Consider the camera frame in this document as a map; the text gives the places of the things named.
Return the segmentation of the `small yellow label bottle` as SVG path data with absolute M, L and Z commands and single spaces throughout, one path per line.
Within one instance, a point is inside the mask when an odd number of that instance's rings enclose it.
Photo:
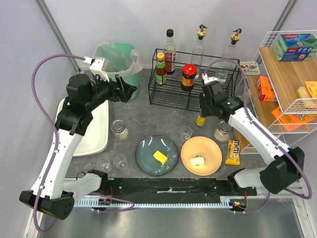
M 204 126 L 206 123 L 206 117 L 199 115 L 196 119 L 196 125 L 199 127 Z

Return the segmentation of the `sauce bottle yellow cap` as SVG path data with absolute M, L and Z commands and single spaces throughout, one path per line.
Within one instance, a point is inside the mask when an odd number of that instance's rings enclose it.
M 157 54 L 156 82 L 158 85 L 161 86 L 166 84 L 166 66 L 164 53 Z

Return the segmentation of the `chili sauce jar red lid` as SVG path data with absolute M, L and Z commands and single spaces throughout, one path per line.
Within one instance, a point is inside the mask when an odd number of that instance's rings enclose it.
M 194 79 L 197 75 L 197 67 L 194 64 L 186 64 L 182 69 L 181 89 L 189 92 L 194 87 Z

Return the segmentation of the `glass oil bottle gold spout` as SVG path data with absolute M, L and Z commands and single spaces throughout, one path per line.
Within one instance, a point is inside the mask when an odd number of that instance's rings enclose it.
M 197 68 L 195 79 L 198 79 L 200 74 L 200 69 L 201 69 L 204 51 L 205 51 L 205 48 L 204 48 L 204 37 L 206 35 L 205 29 L 207 29 L 207 27 L 201 24 L 199 28 L 200 29 L 197 32 L 197 42 L 192 49 L 192 55 L 191 55 L 191 61 L 190 61 L 190 63 L 195 65 Z

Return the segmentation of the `dark vinegar bottle black cap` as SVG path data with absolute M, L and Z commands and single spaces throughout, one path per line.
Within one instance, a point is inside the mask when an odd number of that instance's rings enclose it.
M 176 45 L 175 45 L 173 36 L 174 36 L 173 29 L 167 29 L 166 43 L 163 47 L 163 53 L 165 54 L 165 66 L 166 66 L 167 74 L 173 74 L 175 71 Z

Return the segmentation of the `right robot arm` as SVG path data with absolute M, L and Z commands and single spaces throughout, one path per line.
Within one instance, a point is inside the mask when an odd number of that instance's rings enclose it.
M 200 93 L 201 114 L 216 116 L 239 131 L 259 152 L 266 167 L 241 169 L 231 174 L 240 188 L 264 187 L 278 194 L 298 181 L 304 166 L 304 151 L 290 148 L 263 126 L 236 96 L 228 97 L 218 81 L 202 85 Z

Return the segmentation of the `glass jar right side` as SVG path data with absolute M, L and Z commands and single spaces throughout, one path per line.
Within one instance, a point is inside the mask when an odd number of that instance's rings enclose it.
M 222 120 L 219 122 L 214 132 L 214 137 L 220 142 L 227 142 L 231 138 L 232 132 L 232 126 Z

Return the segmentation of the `beige round plate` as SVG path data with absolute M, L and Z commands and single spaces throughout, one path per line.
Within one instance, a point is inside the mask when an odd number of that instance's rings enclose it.
M 204 156 L 205 164 L 191 166 L 190 159 Z M 210 138 L 195 136 L 184 143 L 181 149 L 181 160 L 187 170 L 199 176 L 208 176 L 215 173 L 222 163 L 220 147 Z

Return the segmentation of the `white rectangular basin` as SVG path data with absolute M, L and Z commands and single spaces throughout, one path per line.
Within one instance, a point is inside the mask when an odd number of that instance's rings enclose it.
M 109 105 L 105 101 L 92 111 L 93 119 L 77 146 L 74 157 L 98 154 L 107 147 L 109 132 Z

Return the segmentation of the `white food block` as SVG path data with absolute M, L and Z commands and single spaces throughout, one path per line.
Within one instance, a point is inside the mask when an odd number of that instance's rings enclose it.
M 195 158 L 190 159 L 191 166 L 200 166 L 205 164 L 204 156 L 196 156 Z

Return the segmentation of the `white chocolate box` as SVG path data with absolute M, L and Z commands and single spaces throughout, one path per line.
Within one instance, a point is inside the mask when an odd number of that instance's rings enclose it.
M 260 68 L 256 61 L 241 61 L 240 66 L 246 75 L 260 75 Z

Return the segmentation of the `clear drinking glass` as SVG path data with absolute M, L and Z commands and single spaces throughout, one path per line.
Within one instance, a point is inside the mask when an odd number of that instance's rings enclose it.
M 122 154 L 118 154 L 117 156 L 115 156 L 115 158 L 113 159 L 113 164 L 116 168 L 122 170 L 124 168 L 127 167 L 128 164 L 128 160 L 126 158 L 126 156 L 122 155 Z
M 99 171 L 108 173 L 112 169 L 111 161 L 107 157 L 101 157 L 97 160 L 96 167 Z

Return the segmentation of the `orange snack bag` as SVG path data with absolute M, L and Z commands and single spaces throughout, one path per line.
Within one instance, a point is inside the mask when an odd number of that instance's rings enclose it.
M 278 123 L 270 127 L 271 132 L 310 132 L 316 125 L 311 124 L 317 118 L 316 114 L 283 114 L 280 106 L 271 112 Z

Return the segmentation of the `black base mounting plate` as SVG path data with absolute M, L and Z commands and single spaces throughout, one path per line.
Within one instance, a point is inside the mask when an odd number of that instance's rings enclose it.
M 114 178 L 101 193 L 132 202 L 218 201 L 221 196 L 256 196 L 252 187 L 238 188 L 227 179 L 216 178 Z

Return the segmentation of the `yellow sponge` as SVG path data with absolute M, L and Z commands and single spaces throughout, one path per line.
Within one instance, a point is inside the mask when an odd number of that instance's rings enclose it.
M 306 86 L 301 86 L 297 90 L 297 95 L 300 99 L 312 99 L 310 93 L 308 92 Z

